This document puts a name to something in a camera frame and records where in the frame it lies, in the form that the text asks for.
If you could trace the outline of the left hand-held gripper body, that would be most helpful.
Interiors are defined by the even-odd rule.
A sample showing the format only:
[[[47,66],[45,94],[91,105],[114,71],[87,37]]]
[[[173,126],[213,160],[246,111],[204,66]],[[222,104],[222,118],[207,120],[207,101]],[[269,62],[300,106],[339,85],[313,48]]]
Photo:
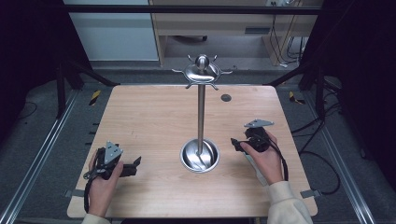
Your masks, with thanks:
[[[117,166],[123,150],[110,141],[97,149],[90,170],[83,175],[84,179],[95,179],[97,176],[108,180]]]

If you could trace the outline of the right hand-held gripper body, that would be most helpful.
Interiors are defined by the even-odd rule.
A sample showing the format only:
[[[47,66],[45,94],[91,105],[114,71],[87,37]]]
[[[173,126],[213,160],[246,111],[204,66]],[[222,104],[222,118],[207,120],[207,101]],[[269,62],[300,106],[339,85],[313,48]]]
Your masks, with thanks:
[[[247,143],[258,152],[264,152],[270,146],[270,137],[265,131],[264,126],[270,126],[272,121],[263,119],[254,119],[244,125],[246,128],[245,136]]]

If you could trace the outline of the person's right hand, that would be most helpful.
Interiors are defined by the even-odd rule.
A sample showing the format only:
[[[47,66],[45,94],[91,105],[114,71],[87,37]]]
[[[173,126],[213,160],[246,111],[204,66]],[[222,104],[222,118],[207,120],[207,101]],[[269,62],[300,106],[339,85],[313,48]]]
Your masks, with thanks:
[[[284,180],[281,159],[273,147],[258,152],[247,143],[241,143],[240,146],[253,159],[268,185]]]

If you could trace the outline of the person's left hand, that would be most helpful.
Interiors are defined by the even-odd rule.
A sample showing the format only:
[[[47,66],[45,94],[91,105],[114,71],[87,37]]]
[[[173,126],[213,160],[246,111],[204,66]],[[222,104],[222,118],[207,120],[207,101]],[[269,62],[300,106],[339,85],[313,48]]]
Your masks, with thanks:
[[[89,192],[89,214],[98,217],[106,216],[122,171],[123,161],[119,161],[108,180],[96,177],[92,181]]]

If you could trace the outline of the stainless steel hook stand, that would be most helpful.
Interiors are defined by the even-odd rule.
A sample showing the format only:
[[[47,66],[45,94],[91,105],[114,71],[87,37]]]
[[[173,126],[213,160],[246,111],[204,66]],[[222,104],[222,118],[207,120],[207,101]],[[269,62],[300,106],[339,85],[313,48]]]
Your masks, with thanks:
[[[179,157],[184,167],[197,174],[203,174],[213,170],[219,163],[219,148],[210,139],[205,138],[205,89],[211,86],[215,91],[219,88],[216,82],[222,75],[231,74],[232,71],[223,71],[205,54],[199,54],[194,59],[188,56],[191,62],[183,70],[174,72],[181,73],[189,82],[187,89],[197,86],[197,137],[186,142],[180,150]]]

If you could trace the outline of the black metal stand leg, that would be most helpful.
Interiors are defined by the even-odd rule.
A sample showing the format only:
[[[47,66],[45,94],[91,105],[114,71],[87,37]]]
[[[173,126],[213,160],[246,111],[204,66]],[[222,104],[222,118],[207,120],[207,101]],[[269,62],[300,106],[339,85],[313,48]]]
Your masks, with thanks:
[[[85,74],[99,83],[102,83],[108,87],[118,86],[117,82],[111,81],[105,77],[94,72],[91,68],[84,66],[75,61],[63,61],[59,63],[56,68],[56,83],[57,83],[57,97],[58,97],[58,114],[57,119],[59,119],[66,110],[66,98],[65,98],[65,85],[64,81],[70,84],[73,90],[80,90],[84,82],[80,77],[80,74]]]
[[[277,87],[281,83],[297,75],[303,76],[298,84],[300,90],[307,91],[313,85],[316,85],[315,111],[319,119],[325,120],[325,109],[323,103],[324,70],[319,63],[302,63],[297,68],[289,71],[286,75],[270,81],[269,83],[265,83],[265,86]]]

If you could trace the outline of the white cabinet panel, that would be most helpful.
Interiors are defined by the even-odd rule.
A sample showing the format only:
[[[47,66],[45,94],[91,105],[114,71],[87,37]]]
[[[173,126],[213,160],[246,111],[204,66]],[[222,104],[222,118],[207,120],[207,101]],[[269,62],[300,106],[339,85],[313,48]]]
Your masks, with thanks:
[[[70,13],[90,61],[157,61],[149,13]]]

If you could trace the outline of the light wooden desk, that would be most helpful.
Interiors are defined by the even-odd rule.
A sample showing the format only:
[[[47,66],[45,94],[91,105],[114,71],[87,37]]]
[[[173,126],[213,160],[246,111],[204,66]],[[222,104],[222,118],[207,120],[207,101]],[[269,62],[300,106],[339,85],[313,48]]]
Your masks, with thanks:
[[[148,0],[152,6],[321,7],[324,0]],[[258,35],[274,65],[287,63],[294,36],[308,37],[315,15],[182,14],[151,15],[158,39],[167,36]]]

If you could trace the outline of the black curtain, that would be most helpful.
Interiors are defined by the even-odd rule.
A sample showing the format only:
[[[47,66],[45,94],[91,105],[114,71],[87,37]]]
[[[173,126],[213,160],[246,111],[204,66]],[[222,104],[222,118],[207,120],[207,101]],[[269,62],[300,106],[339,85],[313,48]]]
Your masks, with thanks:
[[[64,0],[0,0],[0,143],[28,92],[56,78],[59,65],[90,68]]]
[[[362,147],[396,191],[396,0],[323,0],[304,60],[342,84]]]

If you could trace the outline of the yellow handled tool right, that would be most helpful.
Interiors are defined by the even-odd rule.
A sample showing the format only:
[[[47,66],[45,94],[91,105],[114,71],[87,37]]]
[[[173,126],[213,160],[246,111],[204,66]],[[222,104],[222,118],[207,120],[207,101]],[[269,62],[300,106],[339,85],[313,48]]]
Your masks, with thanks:
[[[305,105],[305,100],[296,99],[295,96],[294,96],[293,91],[289,92],[289,99],[290,99],[291,102],[294,102],[296,104]]]

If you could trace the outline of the grey table edge bracket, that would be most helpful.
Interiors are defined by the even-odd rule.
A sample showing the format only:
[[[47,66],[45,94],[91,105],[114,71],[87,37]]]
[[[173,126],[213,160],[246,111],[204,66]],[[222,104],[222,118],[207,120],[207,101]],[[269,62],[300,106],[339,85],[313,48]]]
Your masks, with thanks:
[[[300,192],[303,199],[310,198],[310,197],[319,197],[322,193],[318,189],[308,189]]]
[[[85,195],[85,191],[82,189],[67,189],[64,192],[64,196],[67,198],[83,197],[84,195]]]

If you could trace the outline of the aluminium floor rail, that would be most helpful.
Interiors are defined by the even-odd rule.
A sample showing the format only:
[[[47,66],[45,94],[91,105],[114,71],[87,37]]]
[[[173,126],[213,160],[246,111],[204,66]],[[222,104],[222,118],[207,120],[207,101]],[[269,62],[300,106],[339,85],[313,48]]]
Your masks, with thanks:
[[[361,157],[361,151],[335,93],[324,93],[325,121],[320,134],[341,177],[342,187],[360,224],[376,224],[363,184],[370,176],[372,163]]]
[[[50,130],[45,135],[45,139],[38,148],[35,157],[29,164],[28,169],[23,173],[23,178],[17,186],[12,198],[7,203],[7,206],[0,214],[0,224],[13,224],[18,213],[21,211],[26,198],[30,194],[35,181],[37,180],[49,154],[51,153],[54,144],[60,132],[62,131],[70,111],[78,98],[79,91],[70,91],[66,100],[66,105],[63,112],[51,123]]]

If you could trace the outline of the black horizontal frame bar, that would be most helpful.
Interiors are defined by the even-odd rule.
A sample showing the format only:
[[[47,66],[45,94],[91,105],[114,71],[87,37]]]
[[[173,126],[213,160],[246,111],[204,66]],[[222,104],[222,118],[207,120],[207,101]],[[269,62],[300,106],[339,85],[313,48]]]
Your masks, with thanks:
[[[68,12],[81,13],[182,13],[182,14],[275,14],[318,15],[321,7],[235,7],[235,6],[140,6],[64,5]]]

